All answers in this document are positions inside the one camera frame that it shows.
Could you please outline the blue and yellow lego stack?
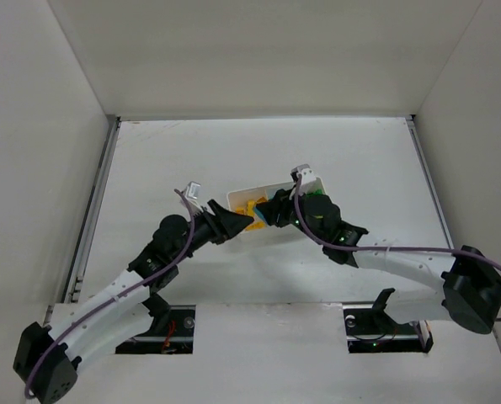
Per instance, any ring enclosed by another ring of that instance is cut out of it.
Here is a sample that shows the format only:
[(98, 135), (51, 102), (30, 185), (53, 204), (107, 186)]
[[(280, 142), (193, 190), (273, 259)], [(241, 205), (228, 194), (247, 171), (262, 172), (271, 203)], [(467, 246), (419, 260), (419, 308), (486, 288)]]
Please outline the blue and yellow lego stack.
[(265, 218), (264, 218), (264, 214), (263, 212), (260, 210), (259, 206), (258, 205), (255, 205), (253, 207), (253, 212), (254, 214), (263, 222), (266, 222)]

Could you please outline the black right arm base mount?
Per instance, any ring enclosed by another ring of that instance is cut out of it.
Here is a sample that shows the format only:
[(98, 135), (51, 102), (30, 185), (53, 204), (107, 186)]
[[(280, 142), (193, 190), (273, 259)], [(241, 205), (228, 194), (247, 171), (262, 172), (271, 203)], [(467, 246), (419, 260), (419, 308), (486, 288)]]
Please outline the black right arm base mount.
[(343, 305), (346, 342), (350, 354), (428, 354), (434, 339), (427, 322), (399, 324), (385, 313), (393, 288), (375, 301)]

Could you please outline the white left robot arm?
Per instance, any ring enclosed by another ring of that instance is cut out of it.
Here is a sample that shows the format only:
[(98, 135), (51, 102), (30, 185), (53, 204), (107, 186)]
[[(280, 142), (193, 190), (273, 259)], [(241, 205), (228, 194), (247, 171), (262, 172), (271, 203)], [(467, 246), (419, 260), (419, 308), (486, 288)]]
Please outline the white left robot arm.
[(254, 222), (213, 199), (197, 210), (187, 198), (182, 202), (189, 217), (164, 217), (151, 241), (108, 286), (61, 322), (33, 322), (22, 331), (13, 370), (24, 382), (26, 399), (59, 401), (93, 358), (111, 354), (151, 327), (164, 327), (171, 306), (159, 292), (178, 275), (179, 263), (207, 243), (233, 239)]

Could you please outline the yellow long lego brick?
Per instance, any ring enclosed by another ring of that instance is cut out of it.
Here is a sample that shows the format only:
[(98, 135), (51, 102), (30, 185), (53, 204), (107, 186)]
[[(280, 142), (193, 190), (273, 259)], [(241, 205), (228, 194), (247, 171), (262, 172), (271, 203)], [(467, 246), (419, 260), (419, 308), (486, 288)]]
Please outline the yellow long lego brick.
[(253, 217), (255, 219), (257, 217), (255, 206), (256, 206), (256, 200), (249, 199), (245, 201), (241, 206), (237, 206), (235, 208), (235, 212), (239, 215), (246, 215), (249, 217)]

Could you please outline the yellow lego block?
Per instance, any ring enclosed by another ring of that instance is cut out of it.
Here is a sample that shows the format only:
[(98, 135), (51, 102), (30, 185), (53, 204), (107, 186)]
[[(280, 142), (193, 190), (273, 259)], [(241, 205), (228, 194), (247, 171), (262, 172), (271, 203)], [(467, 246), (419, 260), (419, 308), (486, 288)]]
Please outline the yellow lego block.
[(255, 231), (255, 230), (260, 230), (264, 229), (267, 225), (264, 222), (257, 222), (254, 223), (246, 228), (246, 231)]

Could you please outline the white three-compartment container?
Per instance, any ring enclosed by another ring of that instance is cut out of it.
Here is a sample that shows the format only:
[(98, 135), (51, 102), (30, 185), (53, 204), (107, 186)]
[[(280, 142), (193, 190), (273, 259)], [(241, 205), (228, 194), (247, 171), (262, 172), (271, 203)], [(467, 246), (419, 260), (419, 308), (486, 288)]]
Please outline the white three-compartment container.
[[(283, 183), (272, 183), (272, 184), (267, 184), (267, 185), (261, 185), (258, 187), (250, 188), (250, 189), (241, 189), (241, 190), (235, 190), (227, 193), (227, 202), (228, 202), (228, 209), (230, 211), (235, 212), (235, 208), (237, 206), (241, 206), (245, 201), (249, 199), (255, 199), (256, 204), (260, 202), (265, 202), (270, 199), (273, 199), (274, 195), (276, 194), (277, 191), (283, 189), (286, 190), (288, 193), (291, 192), (291, 190), (294, 188), (294, 183), (293, 181), (290, 182), (283, 182)], [(261, 221), (258, 217), (256, 217), (253, 221), (254, 223), (257, 222), (263, 222)], [(278, 227), (275, 226), (266, 226), (264, 229), (260, 230), (255, 230), (255, 231), (246, 231), (246, 229), (240, 234), (240, 237), (243, 235), (248, 235), (248, 234), (253, 234), (253, 233), (258, 233), (258, 232), (267, 232), (268, 234), (272, 235), (273, 231), (277, 231)]]

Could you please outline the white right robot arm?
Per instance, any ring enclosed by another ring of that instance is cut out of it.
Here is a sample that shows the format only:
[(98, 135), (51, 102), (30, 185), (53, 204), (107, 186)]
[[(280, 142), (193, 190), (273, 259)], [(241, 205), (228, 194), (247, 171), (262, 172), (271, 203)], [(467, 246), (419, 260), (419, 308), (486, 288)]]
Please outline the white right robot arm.
[(453, 321), (474, 333), (493, 330), (501, 308), (501, 276), (496, 263), (476, 248), (404, 247), (391, 238), (375, 237), (345, 221), (325, 194), (291, 197), (279, 190), (253, 210), (269, 226), (293, 225), (335, 263), (418, 283), (417, 290), (387, 286), (376, 298), (375, 310), (394, 322)]

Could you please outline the green lego brick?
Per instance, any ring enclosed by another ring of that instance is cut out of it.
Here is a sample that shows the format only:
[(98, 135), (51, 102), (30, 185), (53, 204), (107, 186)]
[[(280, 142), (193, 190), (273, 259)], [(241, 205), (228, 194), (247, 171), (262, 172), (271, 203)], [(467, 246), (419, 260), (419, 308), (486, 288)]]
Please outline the green lego brick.
[(323, 195), (326, 195), (322, 189), (317, 189), (315, 191), (312, 191), (312, 192), (309, 192), (309, 193), (306, 193), (306, 196), (307, 197), (313, 197), (313, 196), (323, 196)]

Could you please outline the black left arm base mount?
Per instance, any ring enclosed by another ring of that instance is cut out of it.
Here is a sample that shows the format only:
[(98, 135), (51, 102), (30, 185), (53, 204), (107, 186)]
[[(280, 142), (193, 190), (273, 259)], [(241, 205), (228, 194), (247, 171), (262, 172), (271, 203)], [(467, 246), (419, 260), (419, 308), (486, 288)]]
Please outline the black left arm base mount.
[(144, 303), (152, 319), (150, 327), (127, 339), (116, 354), (192, 354), (194, 350), (196, 306), (171, 306), (160, 295)]

